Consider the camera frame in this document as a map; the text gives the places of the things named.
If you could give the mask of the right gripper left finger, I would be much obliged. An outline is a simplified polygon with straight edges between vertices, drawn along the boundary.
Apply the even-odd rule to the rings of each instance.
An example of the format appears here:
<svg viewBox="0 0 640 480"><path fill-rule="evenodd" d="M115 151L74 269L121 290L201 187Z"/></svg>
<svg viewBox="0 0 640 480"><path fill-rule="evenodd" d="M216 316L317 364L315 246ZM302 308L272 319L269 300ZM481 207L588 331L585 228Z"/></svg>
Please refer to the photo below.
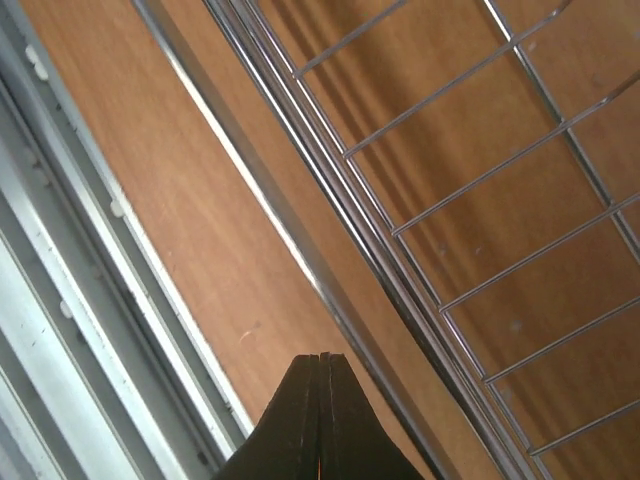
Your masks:
<svg viewBox="0 0 640 480"><path fill-rule="evenodd" d="M319 360L297 355L219 479L315 479L319 471Z"/></svg>

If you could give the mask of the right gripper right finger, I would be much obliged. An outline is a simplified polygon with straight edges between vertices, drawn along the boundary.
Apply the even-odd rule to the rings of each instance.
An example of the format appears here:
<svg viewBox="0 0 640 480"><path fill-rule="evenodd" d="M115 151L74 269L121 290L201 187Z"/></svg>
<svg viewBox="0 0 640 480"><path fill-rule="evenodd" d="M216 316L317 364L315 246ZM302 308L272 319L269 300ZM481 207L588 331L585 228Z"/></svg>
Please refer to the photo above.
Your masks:
<svg viewBox="0 0 640 480"><path fill-rule="evenodd" d="M319 477L420 479L387 435L343 354L320 355Z"/></svg>

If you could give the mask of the metal wire dish rack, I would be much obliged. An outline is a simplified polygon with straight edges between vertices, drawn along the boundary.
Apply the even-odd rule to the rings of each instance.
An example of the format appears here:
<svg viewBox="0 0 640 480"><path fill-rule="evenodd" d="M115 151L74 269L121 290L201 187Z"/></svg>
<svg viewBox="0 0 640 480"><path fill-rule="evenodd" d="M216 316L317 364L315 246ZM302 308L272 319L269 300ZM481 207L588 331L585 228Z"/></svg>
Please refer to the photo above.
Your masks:
<svg viewBox="0 0 640 480"><path fill-rule="evenodd" d="M139 1L422 456L639 475L635 1Z"/></svg>

